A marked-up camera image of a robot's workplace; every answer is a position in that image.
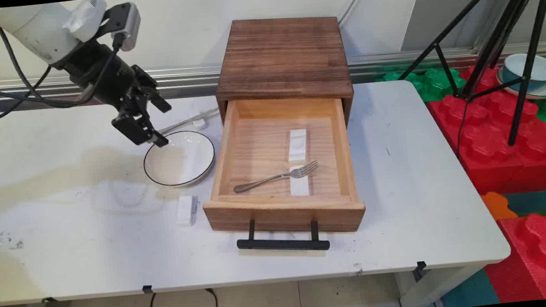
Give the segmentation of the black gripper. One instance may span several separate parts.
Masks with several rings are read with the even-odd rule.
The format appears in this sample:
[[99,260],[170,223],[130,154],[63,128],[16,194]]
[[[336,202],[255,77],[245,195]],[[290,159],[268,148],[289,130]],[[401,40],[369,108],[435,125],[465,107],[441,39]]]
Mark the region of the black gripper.
[[172,107],[160,96],[158,82],[139,66],[130,67],[118,57],[125,40],[125,36],[116,37],[112,47],[96,40],[82,42],[54,62],[55,69],[67,72],[70,81],[84,89],[79,99],[58,103],[57,107],[68,108],[96,99],[118,110],[112,126],[132,143],[150,142],[164,147],[170,141],[154,128],[147,104],[151,103],[161,113]]

